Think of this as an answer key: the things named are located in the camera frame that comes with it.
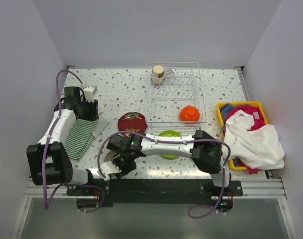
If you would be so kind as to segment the brown patterned bowl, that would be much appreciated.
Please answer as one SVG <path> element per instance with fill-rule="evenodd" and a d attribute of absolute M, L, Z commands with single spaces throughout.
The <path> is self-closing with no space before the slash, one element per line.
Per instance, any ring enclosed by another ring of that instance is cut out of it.
<path fill-rule="evenodd" d="M 109 162 L 111 161 L 113 158 L 117 157 L 118 153 L 113 152 L 113 151 L 109 151 L 104 158 L 104 162 Z"/>

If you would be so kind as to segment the red floral plate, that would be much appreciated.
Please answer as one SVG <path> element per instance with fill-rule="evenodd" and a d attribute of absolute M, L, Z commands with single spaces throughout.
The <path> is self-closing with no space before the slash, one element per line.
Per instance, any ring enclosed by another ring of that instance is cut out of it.
<path fill-rule="evenodd" d="M 127 132 L 124 136 L 132 136 L 130 132 L 144 133 L 146 129 L 145 116 L 139 112 L 127 112 L 118 120 L 118 130 Z"/>

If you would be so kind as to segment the lime green plate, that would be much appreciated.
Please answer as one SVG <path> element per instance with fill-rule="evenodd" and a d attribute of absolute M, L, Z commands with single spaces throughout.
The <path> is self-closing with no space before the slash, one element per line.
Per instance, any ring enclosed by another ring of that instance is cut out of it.
<path fill-rule="evenodd" d="M 161 137 L 181 137 L 181 134 L 176 131 L 173 131 L 173 130 L 167 130 L 167 131 L 163 131 L 162 133 L 160 133 L 159 136 L 161 136 Z M 167 155 L 167 154 L 163 154 L 162 157 L 164 157 L 166 159 L 178 158 L 177 155 Z"/>

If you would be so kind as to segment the clear wire dish rack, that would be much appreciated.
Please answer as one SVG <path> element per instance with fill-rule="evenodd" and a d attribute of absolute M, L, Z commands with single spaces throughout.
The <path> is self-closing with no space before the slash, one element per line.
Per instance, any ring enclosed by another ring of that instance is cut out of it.
<path fill-rule="evenodd" d="M 176 79 L 155 85 L 152 69 L 156 65 L 171 68 Z M 174 130 L 191 134 L 206 122 L 200 66 L 196 62 L 148 62 L 146 63 L 147 112 L 146 122 L 150 132 Z M 195 106 L 200 112 L 198 122 L 182 122 L 180 111 Z"/>

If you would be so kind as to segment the beige steel cup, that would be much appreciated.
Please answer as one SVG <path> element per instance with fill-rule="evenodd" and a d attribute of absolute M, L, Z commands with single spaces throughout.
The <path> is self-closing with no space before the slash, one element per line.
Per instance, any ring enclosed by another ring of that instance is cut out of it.
<path fill-rule="evenodd" d="M 164 67 L 161 65 L 154 66 L 152 69 L 151 79 L 155 85 L 162 84 L 165 79 Z"/>

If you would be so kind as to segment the orange bowl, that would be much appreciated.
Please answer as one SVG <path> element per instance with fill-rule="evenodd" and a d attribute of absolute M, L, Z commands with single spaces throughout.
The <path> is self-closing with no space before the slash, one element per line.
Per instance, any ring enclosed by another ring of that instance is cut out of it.
<path fill-rule="evenodd" d="M 179 119 L 182 122 L 198 122 L 200 112 L 195 106 L 186 106 L 180 111 Z"/>

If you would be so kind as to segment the clear glass cup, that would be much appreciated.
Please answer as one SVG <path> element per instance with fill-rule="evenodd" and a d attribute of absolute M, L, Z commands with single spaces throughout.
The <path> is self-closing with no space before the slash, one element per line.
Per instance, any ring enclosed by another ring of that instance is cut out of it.
<path fill-rule="evenodd" d="M 165 68 L 164 74 L 167 81 L 176 79 L 175 72 L 171 68 Z"/>

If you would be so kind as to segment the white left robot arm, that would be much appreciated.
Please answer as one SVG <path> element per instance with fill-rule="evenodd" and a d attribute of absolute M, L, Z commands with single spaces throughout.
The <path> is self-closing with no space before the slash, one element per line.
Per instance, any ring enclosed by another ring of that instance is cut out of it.
<path fill-rule="evenodd" d="M 80 160 L 96 137 L 99 120 L 96 91 L 95 86 L 64 89 L 47 132 L 26 150 L 35 185 L 78 184 L 83 195 L 95 191 L 90 173 L 74 169 L 72 161 Z"/>

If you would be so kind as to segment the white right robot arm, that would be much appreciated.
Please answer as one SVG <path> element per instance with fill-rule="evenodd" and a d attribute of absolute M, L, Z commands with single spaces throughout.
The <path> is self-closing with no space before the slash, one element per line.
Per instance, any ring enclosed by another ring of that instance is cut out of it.
<path fill-rule="evenodd" d="M 229 149 L 229 146 L 202 130 L 179 137 L 120 131 L 108 137 L 106 148 L 117 154 L 110 162 L 100 165 L 106 180 L 110 180 L 111 176 L 122 178 L 135 170 L 135 160 L 139 157 L 166 154 L 191 159 L 198 170 L 210 174 L 218 195 L 224 196 L 232 189 L 226 169 L 230 154 L 223 156 L 223 149 Z"/>

